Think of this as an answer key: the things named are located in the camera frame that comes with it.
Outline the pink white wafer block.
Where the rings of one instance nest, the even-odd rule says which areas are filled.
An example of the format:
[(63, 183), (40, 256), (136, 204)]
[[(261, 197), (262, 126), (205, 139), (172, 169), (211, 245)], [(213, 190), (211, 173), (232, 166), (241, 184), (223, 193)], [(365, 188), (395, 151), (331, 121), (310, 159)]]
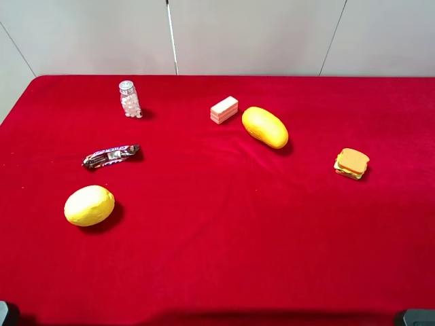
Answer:
[(225, 122), (238, 112), (239, 102), (232, 96), (225, 98), (210, 109), (210, 118), (216, 124)]

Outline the red velvet tablecloth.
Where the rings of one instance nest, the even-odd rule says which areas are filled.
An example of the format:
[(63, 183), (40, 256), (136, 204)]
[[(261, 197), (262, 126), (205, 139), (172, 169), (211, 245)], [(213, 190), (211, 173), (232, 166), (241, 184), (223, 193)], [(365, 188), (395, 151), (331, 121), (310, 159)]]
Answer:
[[(118, 76), (43, 76), (1, 124), (1, 299), (25, 325), (391, 325), (434, 307), (432, 78), (133, 80), (141, 119)], [(286, 146), (246, 131), (249, 107)], [(344, 148), (370, 158), (360, 180), (335, 172)], [(115, 207), (73, 225), (65, 202), (89, 185)]]

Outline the glass bottle of white pills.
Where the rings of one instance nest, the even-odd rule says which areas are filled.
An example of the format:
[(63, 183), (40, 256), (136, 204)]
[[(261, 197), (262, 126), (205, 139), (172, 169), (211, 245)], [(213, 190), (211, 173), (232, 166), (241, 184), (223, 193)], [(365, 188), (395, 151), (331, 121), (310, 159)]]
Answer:
[(135, 119), (142, 118), (141, 105), (135, 85), (130, 80), (121, 81), (118, 85), (120, 92), (120, 103), (126, 117)]

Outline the brown chocolate bar wrapper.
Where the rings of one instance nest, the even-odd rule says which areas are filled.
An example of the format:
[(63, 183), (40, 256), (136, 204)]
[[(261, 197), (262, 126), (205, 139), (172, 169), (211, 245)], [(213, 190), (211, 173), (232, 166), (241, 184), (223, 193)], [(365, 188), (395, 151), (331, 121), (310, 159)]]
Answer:
[(82, 160), (82, 166), (88, 169), (96, 169), (120, 163), (134, 156), (139, 150), (140, 145), (134, 144), (96, 151)]

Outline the yellow toy lemon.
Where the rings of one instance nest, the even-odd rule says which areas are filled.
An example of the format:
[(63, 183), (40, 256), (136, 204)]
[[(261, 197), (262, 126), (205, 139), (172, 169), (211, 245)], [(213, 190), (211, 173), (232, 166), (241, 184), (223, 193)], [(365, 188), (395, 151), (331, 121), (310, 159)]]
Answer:
[(64, 205), (66, 220), (76, 226), (96, 225), (110, 216), (115, 197), (100, 185), (83, 187), (68, 197)]

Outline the yellow toy mango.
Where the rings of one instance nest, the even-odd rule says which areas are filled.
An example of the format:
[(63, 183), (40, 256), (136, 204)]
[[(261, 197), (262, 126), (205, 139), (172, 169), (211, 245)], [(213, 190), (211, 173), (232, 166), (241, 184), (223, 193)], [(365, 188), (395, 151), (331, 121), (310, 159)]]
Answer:
[(288, 143), (289, 134), (283, 122), (271, 112), (260, 107), (249, 107), (242, 114), (242, 124), (255, 139), (274, 149)]

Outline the toy sandwich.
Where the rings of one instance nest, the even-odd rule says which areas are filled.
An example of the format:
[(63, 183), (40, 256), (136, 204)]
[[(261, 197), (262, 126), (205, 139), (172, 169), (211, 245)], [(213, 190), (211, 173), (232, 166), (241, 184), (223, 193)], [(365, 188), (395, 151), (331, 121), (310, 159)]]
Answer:
[(335, 159), (334, 169), (337, 174), (360, 180), (369, 162), (370, 158), (366, 154), (355, 149), (344, 148)]

